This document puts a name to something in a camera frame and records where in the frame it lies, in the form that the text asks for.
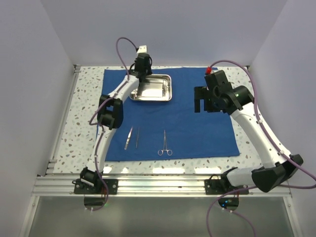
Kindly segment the stainless steel tray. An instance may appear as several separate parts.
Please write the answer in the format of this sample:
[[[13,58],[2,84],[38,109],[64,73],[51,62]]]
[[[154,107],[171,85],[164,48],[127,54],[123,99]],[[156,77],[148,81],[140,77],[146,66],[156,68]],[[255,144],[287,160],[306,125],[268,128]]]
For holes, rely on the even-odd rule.
[[[129,98],[133,101],[170,101],[172,98],[172,79],[169,75],[148,75],[138,88],[131,92]]]

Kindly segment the wide steel tweezers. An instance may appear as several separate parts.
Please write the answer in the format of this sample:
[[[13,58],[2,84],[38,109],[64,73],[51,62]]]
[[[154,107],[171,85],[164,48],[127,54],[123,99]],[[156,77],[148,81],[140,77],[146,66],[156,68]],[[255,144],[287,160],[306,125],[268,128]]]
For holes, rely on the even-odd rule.
[[[128,145],[129,145],[129,142],[130,142],[130,138],[131,138],[131,135],[132,135],[132,131],[133,131],[133,127],[131,127],[129,133],[128,133],[128,136],[127,136],[127,139],[126,139],[126,143],[125,143],[125,146],[124,146],[124,150],[127,150],[128,148]]]

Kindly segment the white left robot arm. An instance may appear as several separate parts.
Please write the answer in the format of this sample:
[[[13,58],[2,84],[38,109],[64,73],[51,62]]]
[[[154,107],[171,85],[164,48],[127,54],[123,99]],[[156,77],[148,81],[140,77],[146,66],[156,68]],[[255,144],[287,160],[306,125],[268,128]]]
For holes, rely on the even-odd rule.
[[[96,125],[98,128],[92,159],[80,173],[81,182],[85,183],[85,188],[92,194],[107,188],[101,173],[111,140],[123,122],[123,103],[146,76],[152,74],[151,66],[150,55],[138,53],[134,68],[127,70],[122,82],[110,94],[100,97],[99,107],[89,121],[90,125]]]

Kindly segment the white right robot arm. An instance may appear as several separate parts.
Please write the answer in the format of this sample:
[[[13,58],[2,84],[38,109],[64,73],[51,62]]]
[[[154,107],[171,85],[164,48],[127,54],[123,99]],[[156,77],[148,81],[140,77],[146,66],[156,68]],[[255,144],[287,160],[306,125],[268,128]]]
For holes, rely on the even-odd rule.
[[[285,147],[278,151],[261,129],[264,119],[257,119],[254,97],[247,87],[236,88],[228,81],[223,70],[205,75],[206,86],[194,88],[195,112],[200,112],[200,101],[204,101],[207,112],[224,112],[231,116],[248,136],[261,160],[261,167],[231,168],[221,174],[210,186],[220,192],[231,194],[238,187],[256,186],[269,192],[293,176],[296,165],[302,165],[300,155],[292,155]]]

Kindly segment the blue surgical cloth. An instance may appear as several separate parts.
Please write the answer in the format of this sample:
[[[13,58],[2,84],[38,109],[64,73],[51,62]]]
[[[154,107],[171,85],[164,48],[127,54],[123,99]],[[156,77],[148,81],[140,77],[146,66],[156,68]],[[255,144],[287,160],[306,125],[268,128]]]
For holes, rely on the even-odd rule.
[[[123,104],[123,122],[109,146],[107,161],[144,161],[179,158],[238,156],[231,118],[225,113],[194,112],[194,87],[204,86],[204,68],[154,70],[172,79],[172,98],[167,102],[133,101]],[[133,127],[127,150],[128,133]],[[140,127],[138,148],[135,148]],[[166,131],[171,156],[158,155]]]

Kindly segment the steel hemostat clamp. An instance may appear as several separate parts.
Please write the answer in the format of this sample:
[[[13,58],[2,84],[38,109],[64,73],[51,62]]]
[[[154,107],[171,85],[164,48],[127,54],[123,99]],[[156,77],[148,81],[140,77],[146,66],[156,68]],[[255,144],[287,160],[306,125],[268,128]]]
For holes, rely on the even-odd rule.
[[[158,155],[162,156],[163,154],[167,154],[168,156],[171,156],[173,154],[173,151],[168,149],[167,147],[167,137],[166,137],[166,131],[164,130],[163,133],[163,148],[158,150]]]

